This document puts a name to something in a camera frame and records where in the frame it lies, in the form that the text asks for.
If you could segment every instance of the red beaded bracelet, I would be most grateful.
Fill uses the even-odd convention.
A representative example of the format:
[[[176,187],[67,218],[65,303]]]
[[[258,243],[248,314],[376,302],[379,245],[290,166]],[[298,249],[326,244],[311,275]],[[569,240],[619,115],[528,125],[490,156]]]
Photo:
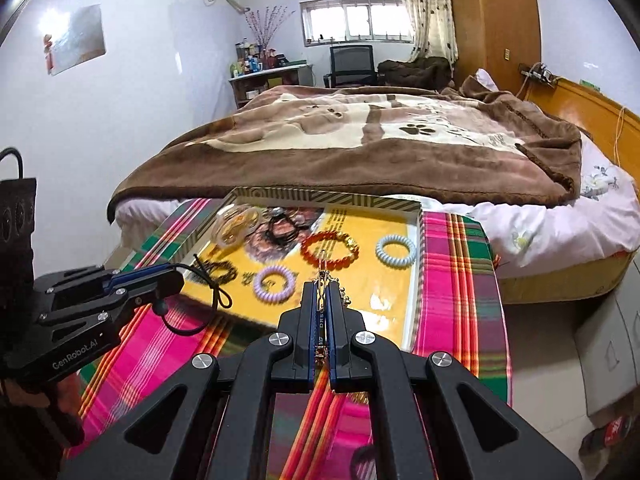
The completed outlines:
[[[356,240],[351,238],[347,233],[343,233],[340,231],[320,231],[309,235],[300,244],[300,254],[308,263],[310,263],[314,267],[320,267],[320,258],[318,258],[317,256],[313,256],[313,254],[309,252],[309,246],[323,240],[336,240],[337,242],[342,242],[351,252],[349,256],[345,256],[340,260],[327,260],[326,268],[328,270],[345,269],[346,267],[349,267],[360,254],[360,246],[356,243]]]

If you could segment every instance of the window pane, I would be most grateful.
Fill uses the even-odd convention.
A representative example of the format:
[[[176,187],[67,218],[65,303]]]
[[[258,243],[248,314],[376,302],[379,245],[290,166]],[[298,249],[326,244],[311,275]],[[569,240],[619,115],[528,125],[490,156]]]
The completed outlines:
[[[411,22],[405,6],[372,5],[371,21],[377,36],[411,36]]]
[[[347,7],[347,22],[351,36],[368,36],[369,12],[366,6]]]
[[[314,41],[320,40],[320,35],[325,40],[334,38],[336,41],[344,41],[346,26],[342,7],[313,9],[309,12],[309,17],[314,32]]]

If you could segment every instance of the striped fabric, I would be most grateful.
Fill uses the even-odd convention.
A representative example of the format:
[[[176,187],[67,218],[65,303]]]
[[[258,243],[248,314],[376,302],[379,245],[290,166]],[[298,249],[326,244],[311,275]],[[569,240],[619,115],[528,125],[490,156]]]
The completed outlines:
[[[170,222],[145,244],[145,254],[128,268],[172,257],[171,244],[184,236],[202,202],[184,204]],[[490,248],[480,225],[444,213],[423,214],[424,286],[414,353],[451,352],[500,398],[511,402],[511,365],[504,317]],[[175,326],[200,322],[190,300],[168,300]],[[90,442],[113,421],[151,393],[198,352],[217,356],[241,351],[265,329],[219,315],[203,333],[175,336],[148,306],[140,308],[122,330],[123,343],[81,371],[86,387],[82,420]],[[347,480],[355,450],[371,442],[366,397],[334,394],[326,370],[316,374],[309,395],[278,395],[271,431],[268,478]],[[86,444],[74,448],[73,456]],[[374,467],[360,466],[361,478],[374,478]]]

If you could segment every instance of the office chair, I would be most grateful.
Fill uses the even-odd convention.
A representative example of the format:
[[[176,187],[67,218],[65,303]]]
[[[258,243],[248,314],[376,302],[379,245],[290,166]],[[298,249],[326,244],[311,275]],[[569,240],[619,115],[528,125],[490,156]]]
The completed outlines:
[[[378,74],[373,64],[373,46],[331,47],[331,73],[324,76],[325,88],[375,86]]]

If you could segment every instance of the light blue coil hair tie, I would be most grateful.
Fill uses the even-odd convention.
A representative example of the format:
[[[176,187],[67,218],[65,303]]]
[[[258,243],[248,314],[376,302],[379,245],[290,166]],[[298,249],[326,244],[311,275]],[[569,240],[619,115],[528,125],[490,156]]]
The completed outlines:
[[[394,258],[385,253],[385,245],[399,244],[407,248],[409,255],[404,258]],[[401,235],[387,235],[380,238],[376,244],[376,256],[386,266],[393,267],[394,269],[406,269],[411,266],[418,256],[418,251],[415,248],[414,243],[406,236]]]

